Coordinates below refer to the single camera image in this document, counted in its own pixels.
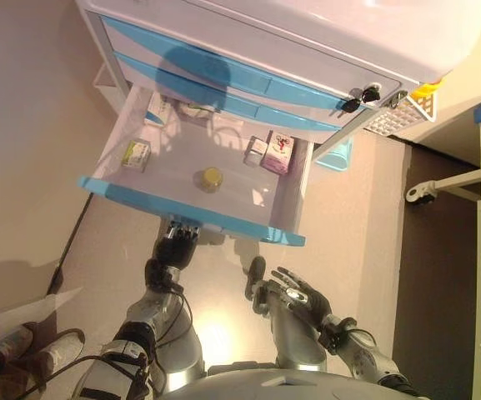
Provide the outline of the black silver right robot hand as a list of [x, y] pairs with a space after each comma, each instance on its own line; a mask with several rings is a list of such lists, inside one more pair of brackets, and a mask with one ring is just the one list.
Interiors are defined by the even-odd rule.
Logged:
[[323, 320], [332, 313], [328, 299], [298, 274], [284, 267], [271, 272], [281, 302], [296, 317], [320, 332]]

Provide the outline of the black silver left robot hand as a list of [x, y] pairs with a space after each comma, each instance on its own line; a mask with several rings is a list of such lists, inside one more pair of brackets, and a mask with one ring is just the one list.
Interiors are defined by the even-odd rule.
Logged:
[[192, 260], [199, 233], [196, 225], [163, 218], [153, 257], [164, 266], [183, 270]]

